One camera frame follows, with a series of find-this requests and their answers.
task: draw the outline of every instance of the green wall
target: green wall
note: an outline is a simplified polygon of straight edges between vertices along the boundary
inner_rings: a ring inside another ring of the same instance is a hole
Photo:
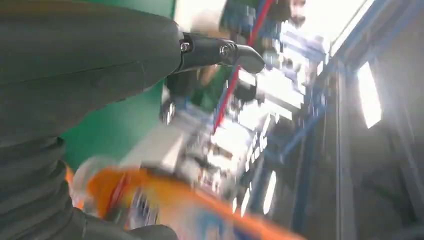
[[[89,0],[172,18],[175,0]],[[121,159],[147,132],[159,123],[161,81],[152,89],[89,114],[79,125],[62,135],[65,160],[76,169],[92,156]]]

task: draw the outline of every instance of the person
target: person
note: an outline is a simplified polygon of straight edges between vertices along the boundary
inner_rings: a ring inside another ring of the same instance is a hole
[[[290,22],[296,27],[301,27],[306,20],[306,0],[288,0],[290,6]]]
[[[209,29],[204,24],[193,26],[191,31],[213,38],[230,38],[229,32]],[[204,112],[211,113],[219,102],[224,83],[231,75],[231,69],[228,66],[213,64],[170,75],[165,84],[172,98],[189,98],[192,104]]]

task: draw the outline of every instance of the window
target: window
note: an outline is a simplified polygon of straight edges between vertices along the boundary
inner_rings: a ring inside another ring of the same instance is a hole
[[[365,63],[357,72],[359,96],[367,128],[371,128],[382,119],[379,95],[371,72],[370,64]]]

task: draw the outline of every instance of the robotic arm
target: robotic arm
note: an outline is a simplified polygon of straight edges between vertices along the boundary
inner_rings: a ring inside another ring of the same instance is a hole
[[[248,46],[180,32],[153,14],[83,2],[0,2],[0,239],[175,239],[165,226],[125,232],[72,208],[57,136],[168,75],[212,64],[251,73],[264,67]]]

